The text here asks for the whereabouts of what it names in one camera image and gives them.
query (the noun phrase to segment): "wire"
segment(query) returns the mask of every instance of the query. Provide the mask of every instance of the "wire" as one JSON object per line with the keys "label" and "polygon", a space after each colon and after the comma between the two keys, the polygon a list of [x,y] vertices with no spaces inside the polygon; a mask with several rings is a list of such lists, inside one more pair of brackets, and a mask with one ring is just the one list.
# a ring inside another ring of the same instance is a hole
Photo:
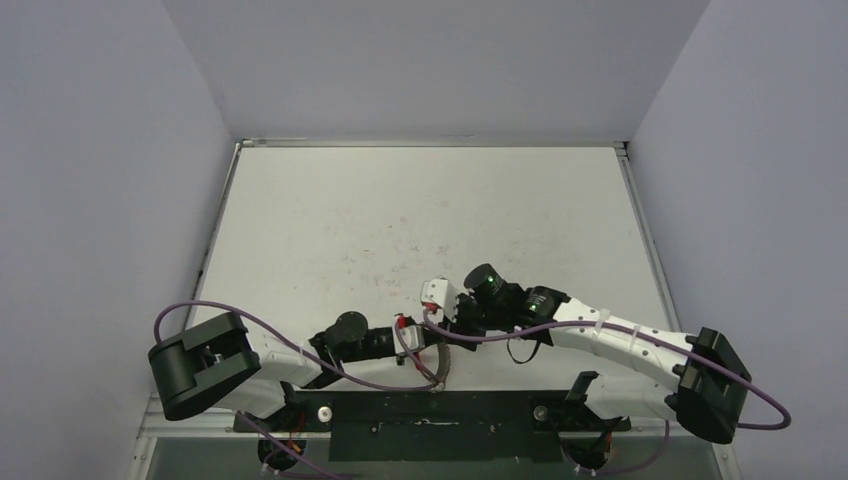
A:
{"label": "wire", "polygon": [[[342,370],[340,368],[336,368],[335,365],[333,365],[329,362],[325,362],[324,360],[322,360],[317,355],[304,350],[299,345],[297,345],[296,343],[294,343],[291,340],[289,340],[288,338],[286,338],[285,335],[278,332],[277,329],[275,329],[274,327],[272,327],[271,325],[269,325],[268,323],[266,323],[265,321],[263,321],[262,319],[260,319],[256,315],[248,313],[245,310],[242,310],[238,307],[234,307],[232,305],[227,305],[226,303],[211,302],[211,301],[208,301],[208,300],[187,300],[185,302],[177,302],[173,305],[169,305],[169,306],[165,307],[165,309],[162,310],[159,313],[159,315],[156,317],[156,320],[153,322],[153,336],[154,336],[154,338],[156,338],[156,343],[159,343],[159,342],[162,341],[162,337],[159,334],[159,327],[162,324],[162,320],[164,320],[165,316],[167,316],[169,313],[171,313],[172,311],[174,311],[178,308],[192,307],[192,306],[219,308],[221,310],[224,310],[224,311],[227,311],[227,312],[230,312],[230,313],[235,313],[236,315],[238,315],[240,317],[246,318],[246,319],[250,320],[251,322],[253,322],[253,323],[259,325],[260,327],[264,328],[265,330],[267,330],[268,333],[275,336],[280,342],[283,343],[283,345],[291,348],[292,350],[299,352],[304,357],[306,357],[306,358],[312,360],[313,362],[321,365],[322,367],[326,368],[327,370],[335,372],[336,374],[350,380],[353,383],[357,383],[359,385],[362,385],[363,387],[373,388],[375,390],[383,390],[383,391],[386,391],[386,392],[416,392],[416,391],[427,391],[427,390],[430,390],[431,388],[433,388],[435,386],[433,384],[429,384],[429,385],[422,385],[422,386],[419,386],[419,387],[394,387],[394,386],[388,386],[388,385],[380,385],[380,384],[377,384],[377,383],[369,382],[368,380],[363,380],[361,378],[354,377],[353,375],[345,373],[344,370]],[[406,346],[403,342],[403,339],[400,340],[400,343],[401,343],[402,346]]]}
{"label": "wire", "polygon": [[398,342],[400,343],[401,348],[403,348],[404,353],[406,353],[406,356],[409,357],[413,363],[415,363],[415,366],[418,368],[418,371],[421,372],[428,381],[432,382],[434,384],[433,386],[438,385],[439,379],[436,377],[436,374],[433,373],[432,370],[427,368],[427,366],[424,365],[424,362],[422,362],[420,358],[418,358],[414,353],[412,353],[412,349],[409,348],[409,345],[407,345],[406,342],[403,340],[403,336],[401,336],[400,334],[400,327],[398,327],[397,322],[392,325],[392,330],[394,330],[395,337],[398,339]]}
{"label": "wire", "polygon": [[[430,330],[432,330],[432,331],[434,331],[434,332],[436,332],[439,335],[442,335],[444,337],[451,338],[453,340],[459,340],[461,342],[475,342],[475,343],[498,342],[498,341],[501,341],[501,340],[508,340],[510,338],[517,338],[517,337],[523,337],[525,335],[531,335],[533,333],[541,332],[541,331],[544,331],[544,330],[550,330],[552,328],[594,327],[596,325],[596,322],[591,322],[591,321],[588,321],[588,320],[568,320],[568,321],[563,321],[563,322],[557,321],[557,322],[537,325],[535,327],[525,328],[524,330],[521,330],[521,331],[518,331],[518,332],[505,333],[505,334],[502,334],[502,335],[492,335],[492,336],[489,336],[489,337],[478,337],[478,336],[471,336],[471,335],[460,335],[458,333],[449,332],[449,331],[439,327],[435,323],[433,323],[433,321],[430,320],[429,314],[430,314],[430,310],[425,308],[424,309],[424,325],[427,328],[429,328]],[[632,328],[627,328],[627,327],[624,327],[622,325],[617,325],[615,323],[606,322],[603,325],[601,325],[601,327],[602,328],[608,328],[610,330],[615,330],[617,332],[624,332],[624,333],[627,333],[629,335],[636,335],[636,337],[638,337],[642,340],[645,340],[646,342],[651,342],[651,343],[653,343],[657,346],[671,350],[672,352],[686,356],[686,357],[688,357],[688,358],[690,358],[690,359],[692,359],[692,360],[694,360],[694,361],[696,361],[696,362],[698,362],[702,365],[705,365],[709,368],[712,368],[713,370],[721,373],[725,377],[727,377],[727,378],[733,380],[734,382],[738,383],[739,385],[741,385],[743,388],[750,391],[754,395],[762,398],[763,400],[765,400],[766,403],[768,403],[769,405],[774,407],[775,410],[777,410],[778,412],[780,412],[781,415],[783,415],[783,420],[781,420],[778,423],[767,423],[767,424],[763,424],[763,423],[739,423],[739,424],[736,425],[737,428],[743,428],[743,429],[747,429],[747,430],[783,430],[784,428],[788,427],[790,423],[792,423],[792,415],[789,414],[789,410],[787,410],[786,407],[781,405],[780,402],[775,400],[771,395],[762,391],[759,387],[757,387],[753,383],[749,382],[748,380],[745,380],[741,376],[731,372],[730,370],[722,367],[721,365],[713,362],[712,360],[710,360],[708,358],[704,358],[701,355],[698,355],[697,353],[690,352],[688,350],[680,348],[677,345],[668,343],[665,340],[661,340],[659,338],[652,337],[650,335],[644,334],[644,333],[639,332],[639,331],[634,331]]]}
{"label": "wire", "polygon": [[509,348],[510,340],[512,340],[512,339],[510,338],[510,339],[507,339],[507,341],[506,341],[506,351],[507,351],[507,353],[509,353],[509,358],[512,359],[512,363],[514,363],[516,365],[524,365],[525,363],[530,363],[530,360],[533,360],[534,358],[536,358],[536,354],[539,353],[539,347],[542,345],[542,342],[540,342],[539,340],[536,340],[536,346],[533,347],[533,353],[531,353],[530,356],[527,357],[527,360],[516,360],[515,355],[512,354],[512,350],[510,350],[510,348]]}
{"label": "wire", "polygon": [[322,467],[319,467],[312,460],[309,460],[308,458],[304,457],[303,455],[300,455],[299,453],[295,452],[293,449],[289,448],[288,445],[286,445],[285,443],[281,442],[280,440],[275,438],[273,435],[268,433],[264,428],[260,427],[259,424],[257,424],[256,422],[254,422],[253,420],[248,418],[248,416],[245,415],[244,412],[242,412],[242,411],[236,412],[236,417],[241,419],[241,421],[243,421],[250,428],[255,430],[256,433],[262,435],[269,442],[276,445],[277,448],[280,451],[285,452],[290,457],[296,459],[299,462],[303,462],[304,465],[306,465],[306,466],[310,467],[311,469],[315,470],[316,472],[318,472],[318,475],[315,475],[315,474],[310,475],[310,474],[304,474],[304,473],[279,472],[279,474],[281,476],[289,477],[289,478],[330,478],[330,479],[333,479],[333,480],[348,480],[350,478],[353,478],[353,475],[332,473],[332,472],[328,472],[327,470],[324,470]]}
{"label": "wire", "polygon": [[654,462],[656,462],[657,459],[660,458],[663,453],[665,453],[666,449],[668,448],[670,438],[671,438],[671,425],[668,423],[668,420],[666,420],[665,421],[665,435],[663,435],[663,442],[660,444],[660,448],[658,448],[657,451],[654,452],[653,455],[648,457],[644,462],[638,463],[636,465],[630,465],[630,466],[627,466],[627,467],[609,468],[609,469],[604,468],[604,469],[601,469],[601,470],[592,470],[592,469],[585,468],[583,466],[578,465],[577,462],[575,462],[574,459],[571,458],[571,456],[568,455],[568,453],[565,454],[565,458],[567,458],[569,461],[571,461],[571,463],[577,465],[577,468],[575,470],[576,472],[588,473],[588,474],[591,474],[593,477],[595,477],[595,476],[603,477],[603,476],[609,476],[609,475],[620,475],[622,473],[631,473],[631,472],[635,472],[635,471],[638,471],[638,470],[643,470],[643,469],[648,468],[651,465],[653,465]]}

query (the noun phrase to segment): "white tabletop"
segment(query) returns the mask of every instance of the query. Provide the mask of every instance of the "white tabletop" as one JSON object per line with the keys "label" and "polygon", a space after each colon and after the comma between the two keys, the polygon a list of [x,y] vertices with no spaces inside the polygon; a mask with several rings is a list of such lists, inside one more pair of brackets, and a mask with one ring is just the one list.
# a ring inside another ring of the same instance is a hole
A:
{"label": "white tabletop", "polygon": [[[525,288],[545,285],[669,328],[612,148],[245,148],[199,298],[305,341],[348,310],[371,327],[391,325],[398,312],[420,319],[422,282],[441,275],[461,287],[487,262]],[[217,313],[198,309],[194,318]],[[512,346],[524,358],[533,343]],[[430,350],[422,358],[432,364]],[[452,390],[568,389],[584,370],[635,375],[545,346],[527,365],[514,365],[502,343],[451,353]],[[422,384],[407,363],[346,370]],[[345,380],[331,388],[362,389]]]}

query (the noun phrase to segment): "purple cable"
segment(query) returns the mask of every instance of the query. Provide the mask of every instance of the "purple cable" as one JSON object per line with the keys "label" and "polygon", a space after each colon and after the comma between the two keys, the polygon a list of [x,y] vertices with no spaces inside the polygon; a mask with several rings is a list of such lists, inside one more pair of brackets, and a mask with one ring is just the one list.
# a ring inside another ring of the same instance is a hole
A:
{"label": "purple cable", "polygon": [[316,472],[318,472],[317,475],[316,474],[308,474],[308,473],[280,472],[280,475],[282,475],[284,477],[290,477],[290,478],[331,478],[333,480],[348,480],[348,479],[353,477],[353,475],[341,475],[341,474],[338,474],[338,473],[332,473],[332,472],[328,472],[327,470],[324,470],[323,468],[319,467],[314,462],[312,462],[312,460],[309,460],[308,458],[304,457],[303,455],[295,452],[293,449],[289,448],[288,445],[286,445],[285,443],[283,443],[282,441],[278,440],[273,435],[271,435],[270,433],[265,431],[264,428],[260,427],[256,422],[254,422],[253,420],[248,418],[247,415],[245,415],[243,412],[236,412],[236,416],[239,417],[241,419],[241,421],[243,421],[248,426],[250,426],[250,428],[256,430],[256,433],[262,435],[269,442],[276,445],[277,448],[279,448],[280,451],[285,452],[289,456],[297,459],[297,461],[303,462],[304,465],[306,465],[306,466],[310,467],[311,469],[315,470]]}
{"label": "purple cable", "polygon": [[[427,326],[430,330],[442,335],[443,337],[452,338],[454,340],[459,340],[462,342],[475,342],[475,343],[484,343],[484,342],[498,342],[501,340],[508,340],[510,338],[523,337],[525,335],[530,335],[536,332],[541,332],[544,330],[550,330],[552,328],[562,328],[562,327],[594,327],[596,322],[591,322],[588,320],[569,320],[564,322],[553,322],[546,323],[543,325],[537,325],[535,327],[525,328],[519,332],[506,333],[503,335],[492,335],[490,337],[475,337],[471,335],[460,335],[458,333],[449,332],[430,320],[430,311],[426,308],[424,309],[424,325]],[[747,430],[782,430],[789,426],[792,423],[792,416],[789,414],[789,410],[786,409],[783,405],[780,404],[777,400],[771,397],[771,395],[762,391],[759,387],[752,384],[748,380],[745,380],[741,376],[731,372],[730,370],[722,367],[721,365],[713,362],[708,358],[704,358],[697,353],[690,352],[688,350],[684,350],[677,345],[668,343],[664,340],[660,340],[659,338],[652,337],[650,335],[644,334],[642,332],[635,332],[632,328],[627,328],[621,325],[616,325],[614,323],[604,323],[601,325],[602,328],[608,328],[610,330],[615,330],[618,332],[624,332],[628,335],[635,335],[647,342],[651,342],[657,346],[663,347],[665,349],[671,350],[672,352],[678,353],[685,357],[689,357],[690,359],[702,364],[706,365],[709,368],[721,373],[727,378],[733,380],[734,382],[742,385],[745,389],[749,390],[754,395],[765,400],[766,403],[775,408],[781,415],[783,415],[783,420],[778,423],[771,424],[763,424],[763,423],[739,423],[736,425],[737,428],[744,428]]]}
{"label": "purple cable", "polygon": [[[609,476],[609,475],[620,475],[622,473],[636,472],[638,470],[648,468],[651,465],[653,465],[654,462],[656,462],[657,459],[660,458],[663,453],[665,453],[666,449],[668,448],[670,438],[671,438],[671,425],[668,423],[668,420],[666,420],[665,421],[665,435],[663,435],[663,443],[661,443],[660,448],[658,448],[657,451],[654,452],[653,455],[648,457],[644,462],[636,464],[636,465],[630,465],[630,466],[627,466],[627,467],[609,468],[609,469],[605,468],[605,469],[602,469],[602,470],[592,470],[592,469],[580,466],[580,468],[578,469],[578,472],[589,473],[589,474],[594,472],[593,476],[603,477],[603,476]],[[571,461],[571,463],[577,465],[577,462],[575,462],[574,459],[571,458],[568,454],[565,454],[565,458],[567,458],[569,461]]]}
{"label": "purple cable", "polygon": [[251,313],[248,313],[248,312],[246,312],[246,311],[244,311],[244,310],[242,310],[238,307],[234,307],[232,305],[227,305],[226,303],[210,302],[208,300],[188,300],[188,301],[185,301],[185,302],[177,302],[173,305],[165,307],[165,309],[162,310],[162,312],[160,312],[159,315],[156,317],[156,321],[153,322],[153,337],[156,339],[156,343],[159,343],[159,342],[162,341],[162,337],[159,334],[159,327],[162,324],[162,320],[165,318],[165,316],[168,315],[169,313],[171,313],[172,311],[178,309],[178,308],[192,307],[192,306],[219,308],[221,310],[225,310],[225,311],[228,311],[228,312],[231,312],[231,313],[235,313],[236,315],[238,315],[240,317],[244,317],[244,318],[250,320],[251,322],[259,325],[260,327],[264,328],[265,330],[268,331],[268,333],[277,337],[277,339],[280,342],[282,342],[283,345],[291,348],[292,350],[300,352],[300,354],[303,355],[304,357],[312,360],[313,362],[321,365],[322,367],[324,367],[328,370],[331,370],[331,371],[341,375],[342,377],[350,380],[353,383],[358,383],[359,385],[362,385],[363,387],[373,388],[375,390],[383,390],[383,391],[386,391],[386,392],[414,392],[414,391],[427,391],[427,390],[430,390],[431,388],[433,388],[433,386],[434,386],[434,384],[430,384],[430,385],[422,385],[420,387],[392,387],[392,386],[388,386],[388,385],[380,385],[380,384],[377,384],[377,383],[372,383],[372,382],[369,382],[368,380],[362,380],[361,378],[354,377],[353,375],[347,374],[343,370],[336,368],[335,365],[332,365],[328,362],[325,362],[324,360],[319,358],[317,355],[314,355],[310,352],[303,350],[300,346],[298,346],[296,343],[294,343],[291,340],[289,340],[288,338],[286,338],[282,333],[278,332],[271,325],[265,323],[259,317],[255,316]]}
{"label": "purple cable", "polygon": [[398,328],[397,322],[395,322],[395,324],[392,326],[392,329],[394,330],[395,337],[397,337],[401,348],[403,348],[403,351],[406,353],[406,356],[412,360],[412,363],[414,363],[418,367],[419,371],[424,374],[424,377],[429,382],[433,383],[433,386],[438,385],[439,379],[436,377],[436,374],[433,373],[432,370],[427,368],[427,366],[424,365],[424,362],[422,362],[421,359],[419,359],[415,356],[414,353],[412,353],[412,350],[409,348],[409,345],[407,345],[406,342],[403,340],[403,336],[401,336],[400,334],[400,328]]}

